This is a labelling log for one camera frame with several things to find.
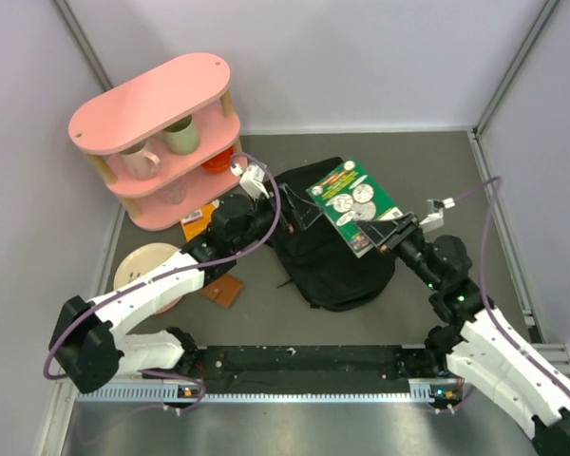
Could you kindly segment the black student backpack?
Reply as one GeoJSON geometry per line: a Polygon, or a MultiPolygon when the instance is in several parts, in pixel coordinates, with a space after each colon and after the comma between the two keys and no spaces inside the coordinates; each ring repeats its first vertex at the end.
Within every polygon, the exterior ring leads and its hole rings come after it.
{"type": "MultiPolygon", "coordinates": [[[[275,177],[296,193],[307,188],[343,160],[332,157],[285,171],[275,177]]],[[[325,216],[306,231],[285,231],[280,224],[268,244],[302,297],[314,309],[345,312],[379,296],[395,272],[395,257],[371,249],[357,257],[325,216]]]]}

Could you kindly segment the brown leather wallet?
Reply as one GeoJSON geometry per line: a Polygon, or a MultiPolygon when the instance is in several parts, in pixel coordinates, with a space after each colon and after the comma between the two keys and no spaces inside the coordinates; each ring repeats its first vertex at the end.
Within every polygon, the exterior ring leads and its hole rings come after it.
{"type": "Polygon", "coordinates": [[[223,275],[199,293],[223,308],[230,308],[244,288],[244,283],[232,275],[223,275]]]}

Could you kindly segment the orange paperback book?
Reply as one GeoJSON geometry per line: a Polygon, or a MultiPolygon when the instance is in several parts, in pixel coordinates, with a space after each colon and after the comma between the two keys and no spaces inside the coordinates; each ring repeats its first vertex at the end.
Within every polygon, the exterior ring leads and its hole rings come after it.
{"type": "Polygon", "coordinates": [[[208,227],[211,217],[218,207],[219,200],[214,199],[180,221],[186,241],[190,241],[192,238],[198,236],[208,227]]]}

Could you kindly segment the pink mug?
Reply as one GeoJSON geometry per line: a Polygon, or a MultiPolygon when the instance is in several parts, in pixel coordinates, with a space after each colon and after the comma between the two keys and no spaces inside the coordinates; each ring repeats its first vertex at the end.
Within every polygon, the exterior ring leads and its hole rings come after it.
{"type": "Polygon", "coordinates": [[[127,170],[140,181],[155,178],[162,168],[162,161],[149,140],[128,147],[120,153],[120,157],[127,170]]]}

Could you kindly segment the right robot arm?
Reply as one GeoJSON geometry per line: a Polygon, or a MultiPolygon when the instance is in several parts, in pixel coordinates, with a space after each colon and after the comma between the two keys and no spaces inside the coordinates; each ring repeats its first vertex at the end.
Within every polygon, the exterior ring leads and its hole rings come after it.
{"type": "Polygon", "coordinates": [[[469,382],[515,421],[538,454],[570,455],[570,378],[469,277],[464,243],[454,236],[427,241],[413,214],[357,226],[379,253],[398,257],[432,291],[429,302],[444,324],[425,341],[427,369],[469,382]]]}

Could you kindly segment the green puzzle book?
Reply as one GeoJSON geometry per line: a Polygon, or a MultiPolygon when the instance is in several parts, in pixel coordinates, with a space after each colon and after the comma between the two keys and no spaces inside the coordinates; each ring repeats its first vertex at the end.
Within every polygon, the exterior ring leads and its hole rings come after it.
{"type": "Polygon", "coordinates": [[[348,158],[311,184],[307,194],[357,257],[371,248],[357,221],[398,219],[403,212],[370,173],[348,158]]]}

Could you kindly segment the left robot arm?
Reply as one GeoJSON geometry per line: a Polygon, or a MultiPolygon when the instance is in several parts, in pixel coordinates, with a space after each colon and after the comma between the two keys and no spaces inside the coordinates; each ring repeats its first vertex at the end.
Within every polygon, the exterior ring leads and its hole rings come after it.
{"type": "Polygon", "coordinates": [[[49,360],[59,364],[81,393],[91,393],[115,376],[135,371],[190,374],[197,356],[183,332],[136,336],[132,329],[169,302],[226,275],[276,229],[295,233],[322,214],[317,204],[284,184],[256,199],[241,194],[222,198],[207,227],[149,273],[91,300],[78,295],[69,299],[49,340],[49,360]]]}

